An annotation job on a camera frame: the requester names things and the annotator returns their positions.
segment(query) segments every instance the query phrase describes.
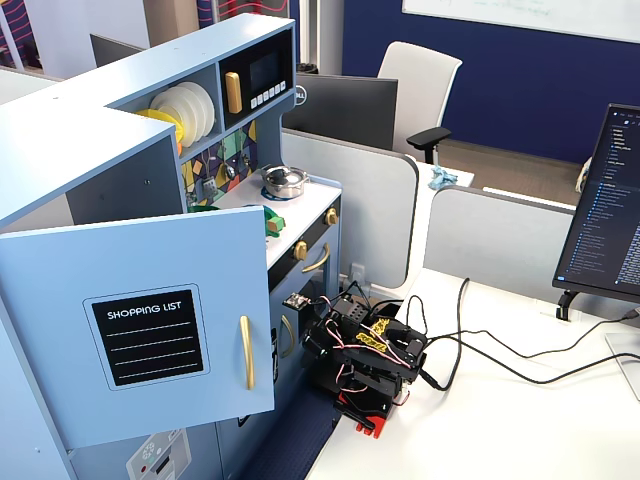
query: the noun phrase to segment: chair armrest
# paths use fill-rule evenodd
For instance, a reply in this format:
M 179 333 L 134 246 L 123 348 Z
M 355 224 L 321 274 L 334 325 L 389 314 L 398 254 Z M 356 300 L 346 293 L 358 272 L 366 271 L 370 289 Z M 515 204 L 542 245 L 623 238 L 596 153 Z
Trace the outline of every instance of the chair armrest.
M 438 143 L 451 135 L 451 131 L 443 127 L 430 128 L 407 138 L 407 143 L 418 150 L 428 152 Z

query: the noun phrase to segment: toy stovetop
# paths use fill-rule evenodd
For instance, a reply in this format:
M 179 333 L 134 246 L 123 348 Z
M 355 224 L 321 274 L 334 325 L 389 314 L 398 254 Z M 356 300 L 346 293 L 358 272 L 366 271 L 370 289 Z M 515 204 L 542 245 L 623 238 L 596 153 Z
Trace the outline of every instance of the toy stovetop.
M 262 195 L 262 177 L 256 172 L 240 182 L 229 193 L 216 201 L 221 209 L 246 205 L 264 205 L 285 219 L 286 226 L 278 238 L 267 237 L 267 268 L 273 264 L 300 238 L 315 219 L 340 196 L 339 188 L 322 185 L 313 179 L 304 187 L 304 193 L 290 200 L 268 200 Z

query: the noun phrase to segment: colorful backsplash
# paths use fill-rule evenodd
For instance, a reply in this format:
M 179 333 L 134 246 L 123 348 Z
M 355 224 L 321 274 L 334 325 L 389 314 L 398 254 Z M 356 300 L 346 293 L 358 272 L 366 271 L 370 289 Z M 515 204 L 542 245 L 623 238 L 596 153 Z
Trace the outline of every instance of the colorful backsplash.
M 253 121 L 182 164 L 187 205 L 212 205 L 251 175 L 257 165 L 258 145 Z

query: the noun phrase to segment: stack of plates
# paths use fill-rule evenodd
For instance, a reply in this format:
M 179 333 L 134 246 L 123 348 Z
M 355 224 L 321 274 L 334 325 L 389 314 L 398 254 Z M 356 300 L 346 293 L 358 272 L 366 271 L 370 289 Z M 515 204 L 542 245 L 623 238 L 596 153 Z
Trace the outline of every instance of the stack of plates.
M 211 97 L 204 88 L 193 82 L 182 82 L 156 95 L 151 108 L 180 122 L 184 128 L 182 146 L 185 148 L 208 135 L 216 121 Z

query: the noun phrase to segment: monitor screen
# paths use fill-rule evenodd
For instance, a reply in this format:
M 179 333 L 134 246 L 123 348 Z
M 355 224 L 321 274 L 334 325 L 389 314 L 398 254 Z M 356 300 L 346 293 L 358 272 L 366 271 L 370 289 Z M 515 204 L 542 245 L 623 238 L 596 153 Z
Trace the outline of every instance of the monitor screen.
M 298 74 L 297 106 L 282 126 L 301 132 L 391 150 L 398 81 Z
M 640 298 L 640 108 L 609 107 L 553 285 Z
M 278 52 L 271 52 L 268 55 L 256 60 L 249 66 L 251 72 L 251 92 L 257 94 L 268 87 L 273 87 L 279 83 L 280 78 L 280 62 L 278 61 Z

